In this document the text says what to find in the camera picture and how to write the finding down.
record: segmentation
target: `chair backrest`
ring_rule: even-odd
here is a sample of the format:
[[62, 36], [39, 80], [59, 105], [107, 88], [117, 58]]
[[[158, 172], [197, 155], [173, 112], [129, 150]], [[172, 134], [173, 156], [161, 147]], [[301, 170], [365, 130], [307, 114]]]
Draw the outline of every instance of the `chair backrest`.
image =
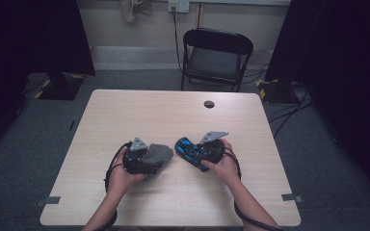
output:
[[243, 35], [206, 28], [197, 28], [186, 32], [183, 42], [185, 50], [187, 45], [190, 45], [248, 56], [253, 51], [253, 43]]

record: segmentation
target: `finger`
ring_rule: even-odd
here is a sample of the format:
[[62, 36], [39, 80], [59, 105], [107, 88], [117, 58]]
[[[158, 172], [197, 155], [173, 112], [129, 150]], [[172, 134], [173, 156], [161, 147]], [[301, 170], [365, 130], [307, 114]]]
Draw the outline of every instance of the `finger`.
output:
[[223, 138], [220, 138], [220, 140], [224, 143], [225, 146], [228, 146], [228, 147], [232, 147], [232, 145], [230, 144], [230, 142], [228, 142], [227, 140], [223, 139]]
[[225, 152], [223, 157], [229, 157], [231, 159], [237, 159], [233, 152]]
[[208, 168], [213, 168], [215, 166], [215, 164], [213, 164], [212, 162], [206, 161], [206, 160], [201, 160], [200, 163]]

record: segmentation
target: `chair seat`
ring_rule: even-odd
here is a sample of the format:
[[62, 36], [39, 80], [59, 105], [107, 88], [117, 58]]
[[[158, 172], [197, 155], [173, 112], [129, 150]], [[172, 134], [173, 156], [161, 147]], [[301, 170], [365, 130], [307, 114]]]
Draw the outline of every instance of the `chair seat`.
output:
[[207, 75], [236, 81], [239, 77], [241, 56], [222, 51], [195, 47], [188, 63], [188, 74]]

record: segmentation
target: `wooden table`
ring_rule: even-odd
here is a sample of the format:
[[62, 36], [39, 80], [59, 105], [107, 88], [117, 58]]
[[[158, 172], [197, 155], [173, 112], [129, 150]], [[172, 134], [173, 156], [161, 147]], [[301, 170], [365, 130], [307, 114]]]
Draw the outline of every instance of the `wooden table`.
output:
[[[215, 107], [208, 109], [204, 102]], [[95, 90], [50, 196], [43, 225], [84, 225], [105, 195], [104, 177], [116, 151], [135, 137], [173, 149], [188, 137], [227, 131], [242, 181], [281, 226], [301, 222], [269, 123], [256, 94], [227, 92]], [[233, 197], [212, 171], [201, 172], [175, 153], [152, 181], [140, 183], [119, 205], [115, 225], [241, 226]]]

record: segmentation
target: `wall outlet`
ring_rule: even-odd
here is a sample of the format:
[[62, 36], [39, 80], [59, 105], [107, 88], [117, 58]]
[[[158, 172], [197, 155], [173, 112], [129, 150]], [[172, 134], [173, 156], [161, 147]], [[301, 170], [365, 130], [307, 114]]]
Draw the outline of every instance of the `wall outlet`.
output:
[[176, 12], [179, 12], [178, 1], [168, 1], [168, 12], [172, 12], [172, 8], [174, 8]]
[[178, 11], [180, 13], [189, 12], [189, 0], [188, 1], [178, 1]]

